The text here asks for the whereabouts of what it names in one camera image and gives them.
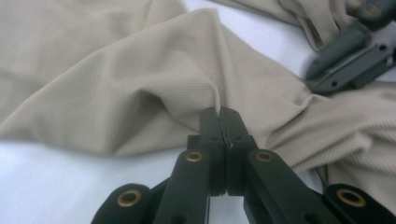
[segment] brass rivet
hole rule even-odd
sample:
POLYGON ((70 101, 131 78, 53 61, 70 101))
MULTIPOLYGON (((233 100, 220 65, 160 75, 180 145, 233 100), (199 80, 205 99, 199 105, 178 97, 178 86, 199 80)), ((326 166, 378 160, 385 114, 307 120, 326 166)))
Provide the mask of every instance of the brass rivet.
POLYGON ((364 13, 366 13, 367 15, 369 15, 372 18, 379 17, 382 14, 381 9, 379 9, 378 7, 376 7, 373 4, 368 4, 367 6, 365 6, 363 8, 363 10, 364 10, 364 13))
POLYGON ((336 195, 343 203, 349 204, 351 206, 364 207, 366 205, 364 198, 361 197, 359 193, 350 189, 339 189, 337 190, 336 195))
POLYGON ((256 158, 259 161, 271 161, 273 157, 268 152, 259 152, 257 153, 256 158))
POLYGON ((131 207, 138 204, 141 199, 142 193, 139 190, 129 189, 120 194, 117 204, 121 207, 131 207))
POLYGON ((187 161, 200 161, 204 156, 199 152, 192 152, 187 154, 187 161))

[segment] white surface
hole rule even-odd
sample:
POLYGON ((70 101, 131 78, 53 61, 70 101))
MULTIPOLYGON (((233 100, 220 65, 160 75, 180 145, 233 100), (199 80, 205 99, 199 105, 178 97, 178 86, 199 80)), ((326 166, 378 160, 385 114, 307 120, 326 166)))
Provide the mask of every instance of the white surface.
MULTIPOLYGON (((304 74, 304 63, 314 52, 300 28, 203 0, 184 2, 188 10, 216 7, 223 24, 251 47, 296 75, 304 74)), ((127 183, 152 188, 167 178, 182 150, 115 159, 39 145, 1 143, 0 224, 90 223, 112 190, 127 183)), ((308 186, 319 187, 313 172, 300 176, 308 186)), ((212 198, 210 223, 248 223, 242 198, 212 198)))

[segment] beige fabric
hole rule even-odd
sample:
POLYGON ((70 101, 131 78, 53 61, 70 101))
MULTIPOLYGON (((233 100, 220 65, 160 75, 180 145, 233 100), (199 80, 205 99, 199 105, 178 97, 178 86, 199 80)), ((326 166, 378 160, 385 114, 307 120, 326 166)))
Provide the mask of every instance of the beige fabric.
POLYGON ((212 0, 301 25, 314 49, 329 44, 356 21, 363 0, 212 0))
POLYGON ((311 94, 216 11, 184 13, 173 0, 7 1, 0 10, 2 140, 134 155, 185 146, 199 112, 224 105, 293 169, 330 163, 330 183, 357 185, 396 213, 395 84, 311 94))

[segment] beige mesh fabric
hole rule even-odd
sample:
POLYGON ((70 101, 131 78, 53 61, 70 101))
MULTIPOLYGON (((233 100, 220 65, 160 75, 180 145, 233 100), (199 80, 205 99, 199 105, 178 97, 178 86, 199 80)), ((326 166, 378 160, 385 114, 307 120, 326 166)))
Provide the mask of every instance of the beige mesh fabric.
POLYGON ((1 140, 134 155, 185 146, 199 112, 223 105, 293 169, 330 164, 329 183, 396 213, 395 84, 314 95, 215 10, 174 0, 7 1, 0 12, 1 140))
POLYGON ((363 0, 212 0, 300 25, 314 49, 329 44, 356 21, 363 0))

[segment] clip jaw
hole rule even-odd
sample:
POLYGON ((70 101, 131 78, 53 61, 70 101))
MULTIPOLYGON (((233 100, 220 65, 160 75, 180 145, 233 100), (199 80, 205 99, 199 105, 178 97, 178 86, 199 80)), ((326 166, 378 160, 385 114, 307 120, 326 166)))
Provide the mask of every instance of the clip jaw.
POLYGON ((129 184, 114 190, 92 224, 204 224, 210 196, 225 191, 245 198, 250 223, 396 221, 359 189, 330 186, 323 197, 309 189, 275 152, 258 149, 234 110, 222 107, 218 118, 215 108, 208 108, 200 126, 167 180, 153 189, 129 184))
POLYGON ((359 22, 322 49, 309 65, 305 79, 313 93, 331 94, 359 89, 396 65, 394 38, 371 46, 371 32, 396 19, 396 1, 370 0, 356 13, 359 22), (363 51, 358 57, 350 56, 363 51))

